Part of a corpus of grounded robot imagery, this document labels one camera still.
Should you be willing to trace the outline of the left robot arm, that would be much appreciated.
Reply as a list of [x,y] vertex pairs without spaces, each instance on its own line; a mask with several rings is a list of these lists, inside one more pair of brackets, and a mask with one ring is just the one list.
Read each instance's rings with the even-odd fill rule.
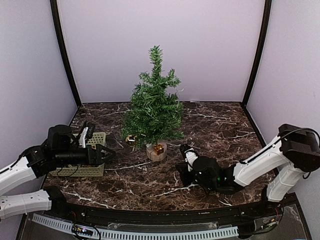
[[57,168],[68,165],[99,166],[112,159],[116,153],[103,144],[95,147],[87,142],[93,137],[95,125],[84,123],[78,135],[68,125],[58,124],[48,130],[47,139],[27,148],[18,159],[0,171],[0,218],[52,211],[67,218],[71,208],[57,186],[48,186],[25,194],[7,195],[24,183],[39,179]]

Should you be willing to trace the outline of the gold gift box ornament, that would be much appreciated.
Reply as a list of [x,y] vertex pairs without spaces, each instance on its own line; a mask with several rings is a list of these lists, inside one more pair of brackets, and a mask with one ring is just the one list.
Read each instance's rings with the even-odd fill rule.
[[157,155],[160,155],[160,154],[164,153],[165,148],[162,144],[158,143],[158,144],[153,145],[153,150]]

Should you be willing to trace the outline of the small green christmas tree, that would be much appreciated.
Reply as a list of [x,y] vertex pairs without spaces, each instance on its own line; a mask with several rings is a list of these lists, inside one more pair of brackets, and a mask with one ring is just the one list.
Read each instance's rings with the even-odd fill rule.
[[140,149],[146,144],[157,144],[159,140],[179,140],[184,137],[180,131],[183,104],[177,93],[168,93],[176,88],[180,79],[175,70],[163,76],[163,50],[155,45],[149,51],[151,72],[141,72],[130,98],[130,109],[126,113],[121,135],[134,137],[134,147]]

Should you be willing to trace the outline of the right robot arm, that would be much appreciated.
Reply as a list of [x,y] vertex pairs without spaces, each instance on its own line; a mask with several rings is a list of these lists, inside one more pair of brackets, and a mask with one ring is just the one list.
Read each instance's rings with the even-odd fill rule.
[[179,150],[183,163],[175,168],[183,186],[196,184],[207,195],[234,195],[260,176],[281,167],[275,179],[264,187],[260,202],[252,210],[260,217],[266,217],[300,179],[307,179],[320,167],[319,133],[290,124],[282,124],[277,136],[257,153],[227,168],[222,168],[215,158],[198,154],[187,144]]

